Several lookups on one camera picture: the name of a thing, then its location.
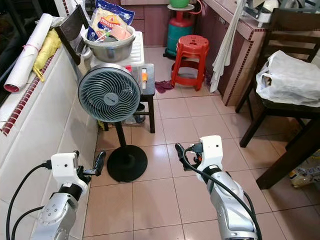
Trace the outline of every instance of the white towel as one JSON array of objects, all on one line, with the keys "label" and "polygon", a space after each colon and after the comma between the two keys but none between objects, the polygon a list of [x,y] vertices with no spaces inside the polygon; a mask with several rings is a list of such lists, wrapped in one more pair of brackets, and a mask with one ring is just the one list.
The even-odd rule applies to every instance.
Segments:
[{"label": "white towel", "polygon": [[243,8],[246,4],[246,0],[237,0],[236,4],[237,4],[237,7],[234,12],[233,18],[230,22],[228,30],[225,33],[218,55],[216,56],[212,64],[213,75],[211,78],[210,93],[213,93],[214,91],[217,90],[219,79],[224,74],[225,66],[230,65],[231,50],[234,42],[237,24],[242,14]]}]

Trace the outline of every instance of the white shelf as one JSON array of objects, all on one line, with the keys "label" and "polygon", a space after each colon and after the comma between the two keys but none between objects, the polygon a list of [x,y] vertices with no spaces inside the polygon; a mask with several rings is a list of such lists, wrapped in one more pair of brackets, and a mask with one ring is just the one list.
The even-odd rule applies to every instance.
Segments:
[{"label": "white shelf", "polygon": [[[144,54],[144,40],[141,31],[135,32],[135,40],[132,43],[132,51],[130,56],[126,59],[118,62],[113,62],[113,64],[118,64],[120,66],[128,66],[131,65],[132,67],[141,67],[145,64],[145,54]],[[95,56],[92,56],[90,66],[91,68],[105,64],[106,62],[97,59]]]}]

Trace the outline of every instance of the dark wooden chair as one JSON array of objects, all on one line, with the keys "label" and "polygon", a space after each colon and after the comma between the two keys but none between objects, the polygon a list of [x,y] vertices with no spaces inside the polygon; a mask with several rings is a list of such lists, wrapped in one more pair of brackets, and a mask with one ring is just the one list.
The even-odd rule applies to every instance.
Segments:
[{"label": "dark wooden chair", "polygon": [[[260,72],[268,57],[276,51],[281,50],[292,57],[308,63],[313,60],[320,46],[319,34],[318,36],[311,36],[314,30],[320,30],[320,14],[292,12],[278,8],[273,11],[270,26],[254,70],[254,75],[235,109],[235,112],[238,113],[245,101],[247,101],[252,118],[250,127],[240,141],[242,148],[247,146],[267,115],[292,117],[297,120],[301,118],[320,118],[320,107],[276,103],[263,99],[256,93],[256,74]],[[254,117],[249,98],[252,90],[254,90],[258,106],[258,112]]]},{"label": "dark wooden chair", "polygon": [[80,64],[81,52],[85,47],[85,42],[80,35],[82,25],[86,29],[89,27],[84,11],[78,5],[63,23],[55,28],[63,45],[77,65]]}]

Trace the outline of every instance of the fan grille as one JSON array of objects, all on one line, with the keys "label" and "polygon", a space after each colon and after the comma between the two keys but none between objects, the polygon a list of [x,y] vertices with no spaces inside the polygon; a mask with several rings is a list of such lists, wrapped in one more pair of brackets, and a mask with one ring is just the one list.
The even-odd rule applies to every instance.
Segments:
[{"label": "fan grille", "polygon": [[120,122],[131,116],[140,102],[140,89],[126,71],[101,67],[86,74],[78,89],[82,107],[93,118]]}]

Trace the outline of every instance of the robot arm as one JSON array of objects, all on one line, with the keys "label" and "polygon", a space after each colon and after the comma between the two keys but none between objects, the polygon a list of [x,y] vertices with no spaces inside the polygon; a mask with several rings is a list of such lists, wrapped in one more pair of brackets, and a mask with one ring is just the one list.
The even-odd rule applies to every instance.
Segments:
[{"label": "robot arm", "polygon": [[[184,170],[192,170],[185,162],[188,159],[184,156],[184,148],[179,143],[175,145],[175,148],[179,160],[183,163]],[[244,202],[244,191],[241,186],[227,172],[222,171],[221,137],[217,135],[201,137],[200,142],[192,146],[192,150],[196,153],[195,164],[192,167],[222,183]],[[257,240],[256,224],[239,201],[208,177],[199,173],[197,173],[197,177],[206,184],[210,200],[217,211],[221,239]]]},{"label": "robot arm", "polygon": [[95,160],[93,169],[78,166],[79,152],[58,153],[51,157],[52,175],[60,187],[43,207],[32,240],[66,240],[76,221],[78,201],[88,190],[90,175],[101,174],[106,152]]}]

